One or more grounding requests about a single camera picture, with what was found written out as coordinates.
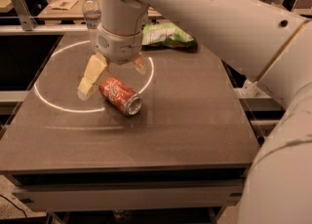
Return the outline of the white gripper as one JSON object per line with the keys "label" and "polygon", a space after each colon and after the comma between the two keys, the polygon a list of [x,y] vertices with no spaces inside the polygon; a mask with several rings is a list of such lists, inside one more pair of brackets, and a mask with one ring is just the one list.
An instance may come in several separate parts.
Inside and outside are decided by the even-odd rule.
{"label": "white gripper", "polygon": [[130,36],[111,33],[100,24],[97,27],[97,50],[86,66],[83,78],[78,87],[79,97],[90,97],[98,87],[110,76],[109,63],[106,58],[116,64],[132,62],[140,74],[146,73],[146,65],[141,51],[142,32]]}

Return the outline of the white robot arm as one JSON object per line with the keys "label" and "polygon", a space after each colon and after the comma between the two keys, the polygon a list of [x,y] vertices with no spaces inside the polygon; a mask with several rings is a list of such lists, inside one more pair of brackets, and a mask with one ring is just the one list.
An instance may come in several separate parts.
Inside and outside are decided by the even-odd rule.
{"label": "white robot arm", "polygon": [[102,0],[100,56],[78,88],[90,96],[105,64],[137,58],[141,19],[153,7],[245,74],[286,110],[257,153],[239,224],[312,224],[311,22],[256,0]]}

